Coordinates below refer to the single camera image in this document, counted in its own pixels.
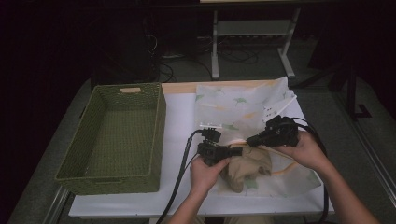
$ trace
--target hand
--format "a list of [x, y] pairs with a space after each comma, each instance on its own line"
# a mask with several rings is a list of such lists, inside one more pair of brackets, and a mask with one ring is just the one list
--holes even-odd
[[274, 149], [294, 158], [301, 165], [322, 171], [330, 163], [318, 146], [314, 137], [308, 133], [299, 131], [299, 142], [296, 147], [274, 147]]
[[190, 193], [197, 193], [206, 197], [209, 190], [216, 184], [219, 173], [230, 162], [230, 158], [224, 159], [211, 167], [204, 163], [201, 156], [191, 163], [191, 190]]

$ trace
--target left forearm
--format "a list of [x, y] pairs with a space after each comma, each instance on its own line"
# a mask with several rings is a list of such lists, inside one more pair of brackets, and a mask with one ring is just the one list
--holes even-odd
[[192, 223], [205, 199], [205, 195], [190, 192], [180, 207], [169, 219], [169, 224]]

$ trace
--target background desk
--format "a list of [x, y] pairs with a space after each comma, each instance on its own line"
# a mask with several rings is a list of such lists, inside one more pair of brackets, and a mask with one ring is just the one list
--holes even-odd
[[[257, 86], [264, 81], [211, 82], [210, 85]], [[167, 114], [163, 140], [163, 164], [160, 191], [155, 193], [77, 196], [70, 209], [71, 217], [158, 217], [166, 207], [175, 185], [184, 147], [194, 128], [195, 85], [197, 83], [163, 84]], [[294, 101], [286, 116], [304, 115]], [[199, 137], [191, 144], [195, 153]], [[186, 171], [169, 214], [173, 214], [190, 190], [190, 170]], [[198, 215], [207, 217], [245, 214], [307, 214], [323, 209], [323, 187], [291, 198], [223, 196], [210, 191]]]

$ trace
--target right hand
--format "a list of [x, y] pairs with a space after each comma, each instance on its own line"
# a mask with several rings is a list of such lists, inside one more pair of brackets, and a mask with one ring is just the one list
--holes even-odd
[[315, 171], [323, 170], [330, 162], [324, 155], [314, 137], [299, 131], [299, 142], [296, 147], [274, 147], [274, 149], [294, 158], [301, 165]]

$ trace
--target crumpled fabric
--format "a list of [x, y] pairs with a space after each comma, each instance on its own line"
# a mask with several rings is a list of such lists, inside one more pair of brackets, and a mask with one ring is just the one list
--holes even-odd
[[232, 147], [242, 147], [242, 156], [232, 157], [220, 176], [234, 192], [242, 192], [246, 178], [255, 179], [258, 175], [271, 175], [272, 163], [268, 151], [248, 145]]

